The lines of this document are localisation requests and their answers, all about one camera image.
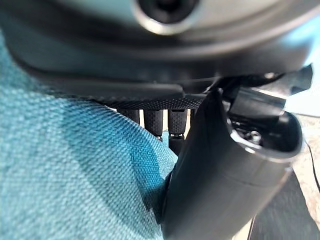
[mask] black tripod leg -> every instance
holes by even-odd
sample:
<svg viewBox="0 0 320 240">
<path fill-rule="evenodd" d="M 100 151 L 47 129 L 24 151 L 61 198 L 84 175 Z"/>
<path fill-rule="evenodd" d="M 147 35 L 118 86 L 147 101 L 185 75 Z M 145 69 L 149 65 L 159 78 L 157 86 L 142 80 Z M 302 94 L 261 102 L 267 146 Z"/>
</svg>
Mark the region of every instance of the black tripod leg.
<svg viewBox="0 0 320 240">
<path fill-rule="evenodd" d="M 185 142 L 184 133 L 187 124 L 186 109 L 168 110 L 168 131 L 169 131 L 169 148 L 179 156 L 181 148 Z"/>
<path fill-rule="evenodd" d="M 162 141 L 164 124 L 163 110 L 143 110 L 144 128 Z"/>
<path fill-rule="evenodd" d="M 140 114 L 139 110 L 129 110 L 129 109 L 117 109 L 118 113 L 126 116 L 127 118 L 131 119 L 132 121 L 140 124 Z"/>
</svg>

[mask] blue cloth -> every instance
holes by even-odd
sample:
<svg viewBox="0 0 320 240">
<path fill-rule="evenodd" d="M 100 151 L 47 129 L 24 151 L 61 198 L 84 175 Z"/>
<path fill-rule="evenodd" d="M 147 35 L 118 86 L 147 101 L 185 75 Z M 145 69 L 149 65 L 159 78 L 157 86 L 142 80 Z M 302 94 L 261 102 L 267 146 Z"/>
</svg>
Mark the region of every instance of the blue cloth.
<svg viewBox="0 0 320 240">
<path fill-rule="evenodd" d="M 0 35 L 0 239 L 162 239 L 176 160 L 133 121 L 22 72 Z"/>
</svg>

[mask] wire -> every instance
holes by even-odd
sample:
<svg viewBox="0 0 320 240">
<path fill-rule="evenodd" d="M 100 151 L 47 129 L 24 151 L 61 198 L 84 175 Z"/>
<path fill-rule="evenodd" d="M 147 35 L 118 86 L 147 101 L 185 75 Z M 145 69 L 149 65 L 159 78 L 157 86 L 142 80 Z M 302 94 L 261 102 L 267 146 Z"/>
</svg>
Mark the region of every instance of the wire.
<svg viewBox="0 0 320 240">
<path fill-rule="evenodd" d="M 317 174 L 316 174 L 314 156 L 313 156 L 313 154 L 312 154 L 310 145 L 307 143 L 306 140 L 304 140 L 304 141 L 305 141 L 305 144 L 307 145 L 307 147 L 308 147 L 308 149 L 309 149 L 309 152 L 310 152 L 311 161 L 312 161 L 313 176 L 314 176 L 314 180 L 315 180 L 316 186 L 317 186 L 317 188 L 318 188 L 318 191 L 319 191 L 319 193 L 320 193 L 320 185 L 319 185 L 319 181 L 318 181 Z"/>
</svg>

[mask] black cylindrical tube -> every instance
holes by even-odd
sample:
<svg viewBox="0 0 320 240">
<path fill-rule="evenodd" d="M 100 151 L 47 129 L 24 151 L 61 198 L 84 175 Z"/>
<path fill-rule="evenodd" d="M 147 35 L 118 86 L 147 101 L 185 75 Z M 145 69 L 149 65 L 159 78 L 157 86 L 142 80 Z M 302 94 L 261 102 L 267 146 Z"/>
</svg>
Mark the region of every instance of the black cylindrical tube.
<svg viewBox="0 0 320 240">
<path fill-rule="evenodd" d="M 282 186 L 302 147 L 297 119 L 285 112 L 255 145 L 232 127 L 221 95 L 200 105 L 168 185 L 166 240 L 229 240 Z"/>
</svg>

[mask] metal screw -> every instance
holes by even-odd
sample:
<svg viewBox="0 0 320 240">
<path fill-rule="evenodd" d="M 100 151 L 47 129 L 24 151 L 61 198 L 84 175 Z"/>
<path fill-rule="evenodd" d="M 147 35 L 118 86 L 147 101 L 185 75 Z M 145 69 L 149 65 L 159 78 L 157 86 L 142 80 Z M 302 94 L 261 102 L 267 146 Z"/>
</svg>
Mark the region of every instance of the metal screw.
<svg viewBox="0 0 320 240">
<path fill-rule="evenodd" d="M 244 137 L 246 140 L 256 145 L 259 145 L 262 139 L 261 134 L 257 131 L 248 132 Z"/>
</svg>

